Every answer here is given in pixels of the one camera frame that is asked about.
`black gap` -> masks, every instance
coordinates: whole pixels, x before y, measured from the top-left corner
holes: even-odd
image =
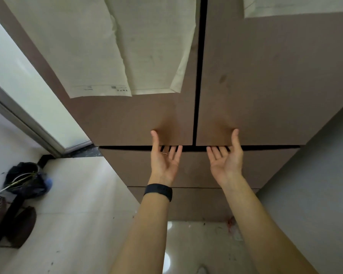
[[[300,145],[242,145],[243,151],[281,150],[296,149]],[[101,149],[124,150],[124,151],[151,151],[152,146],[99,146]],[[206,152],[206,146],[183,146],[183,152]]]
[[[196,140],[197,140],[197,125],[198,125],[198,112],[199,112],[199,97],[201,95],[204,35],[206,33],[206,17],[207,17],[207,0],[201,0],[200,16],[199,16],[199,31],[198,31],[196,99],[195,99],[195,112],[194,112],[194,119],[193,119],[193,141],[192,141],[193,146],[196,146]]]

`smartwatch band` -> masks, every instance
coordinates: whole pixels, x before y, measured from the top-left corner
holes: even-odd
[[[163,184],[148,184],[145,188],[144,195],[152,192],[165,195],[169,199],[169,202],[172,201],[173,189],[171,187]]]

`trash bag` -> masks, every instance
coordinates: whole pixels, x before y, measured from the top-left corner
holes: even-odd
[[[47,174],[33,162],[20,162],[13,166],[5,177],[4,188],[25,199],[46,194],[52,186]]]

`floor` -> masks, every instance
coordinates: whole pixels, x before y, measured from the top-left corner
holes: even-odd
[[[50,160],[53,188],[26,201],[35,228],[19,250],[0,248],[0,274],[106,274],[122,245],[138,202],[103,157]],[[257,273],[237,226],[169,222],[164,273]]]

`gray wall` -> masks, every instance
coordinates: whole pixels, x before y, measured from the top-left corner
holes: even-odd
[[[258,196],[319,273],[343,273],[343,109]]]

